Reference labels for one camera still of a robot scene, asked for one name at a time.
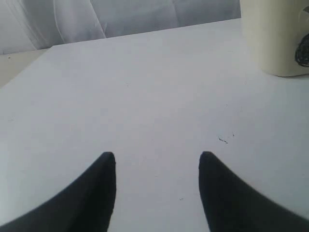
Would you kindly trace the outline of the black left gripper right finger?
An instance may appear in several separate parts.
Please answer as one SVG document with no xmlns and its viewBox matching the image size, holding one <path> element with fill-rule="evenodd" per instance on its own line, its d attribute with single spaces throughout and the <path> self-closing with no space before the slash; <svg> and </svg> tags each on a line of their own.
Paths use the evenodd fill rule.
<svg viewBox="0 0 309 232">
<path fill-rule="evenodd" d="M 199 159 L 199 192 L 211 232 L 307 232 L 309 221 L 276 204 L 212 152 Z"/>
</svg>

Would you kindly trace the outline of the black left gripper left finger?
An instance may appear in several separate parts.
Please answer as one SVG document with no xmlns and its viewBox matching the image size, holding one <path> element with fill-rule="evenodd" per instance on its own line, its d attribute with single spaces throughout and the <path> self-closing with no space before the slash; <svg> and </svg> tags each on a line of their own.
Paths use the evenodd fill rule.
<svg viewBox="0 0 309 232">
<path fill-rule="evenodd" d="M 106 232 L 116 198 L 116 161 L 102 153 L 56 196 L 5 223 L 2 232 Z"/>
</svg>

